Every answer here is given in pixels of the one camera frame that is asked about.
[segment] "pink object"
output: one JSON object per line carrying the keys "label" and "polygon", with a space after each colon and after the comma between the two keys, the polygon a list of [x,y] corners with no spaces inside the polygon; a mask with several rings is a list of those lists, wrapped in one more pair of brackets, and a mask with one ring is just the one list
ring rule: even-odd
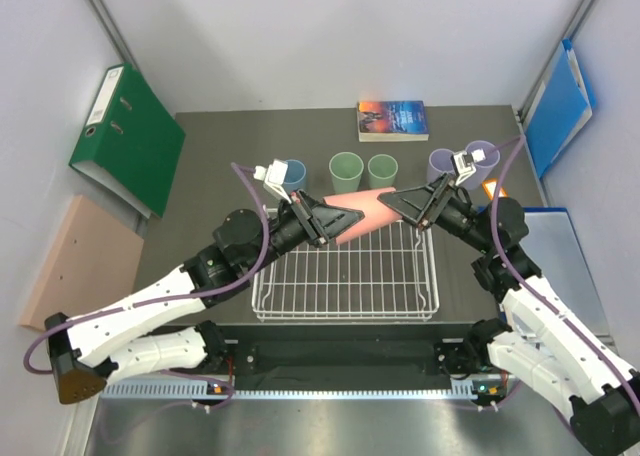
{"label": "pink object", "polygon": [[400,215],[378,201],[378,195],[395,191],[396,188],[371,189],[356,193],[327,196],[324,202],[331,206],[347,209],[359,209],[364,212],[364,219],[336,238],[337,244],[346,243],[371,231],[387,226],[400,219]]}

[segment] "blue folder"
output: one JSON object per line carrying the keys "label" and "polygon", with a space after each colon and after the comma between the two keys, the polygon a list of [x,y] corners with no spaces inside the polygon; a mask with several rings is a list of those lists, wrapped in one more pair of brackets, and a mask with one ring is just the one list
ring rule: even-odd
{"label": "blue folder", "polygon": [[536,173],[541,178],[582,129],[595,108],[592,88],[580,71],[571,41],[564,40],[555,66],[543,81],[539,102],[525,130]]}

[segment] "brown panel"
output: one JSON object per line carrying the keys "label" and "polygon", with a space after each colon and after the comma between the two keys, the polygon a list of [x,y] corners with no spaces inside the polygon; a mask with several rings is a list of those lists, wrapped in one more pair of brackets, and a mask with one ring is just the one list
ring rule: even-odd
{"label": "brown panel", "polygon": [[44,330],[44,320],[76,316],[131,293],[143,239],[85,196],[71,202],[20,325]]}

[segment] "metal wire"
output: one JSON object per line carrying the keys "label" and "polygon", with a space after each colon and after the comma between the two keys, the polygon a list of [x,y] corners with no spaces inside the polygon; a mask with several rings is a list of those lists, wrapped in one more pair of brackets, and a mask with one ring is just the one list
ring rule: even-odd
{"label": "metal wire", "polygon": [[426,321],[439,299],[430,230],[398,222],[349,243],[303,244],[254,279],[265,320]]}

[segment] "green binder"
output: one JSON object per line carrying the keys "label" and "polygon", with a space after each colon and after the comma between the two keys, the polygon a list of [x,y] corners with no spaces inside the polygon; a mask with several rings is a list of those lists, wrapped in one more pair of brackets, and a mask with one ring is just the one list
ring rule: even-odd
{"label": "green binder", "polygon": [[109,68],[69,165],[145,217],[167,206],[184,131],[131,65]]}

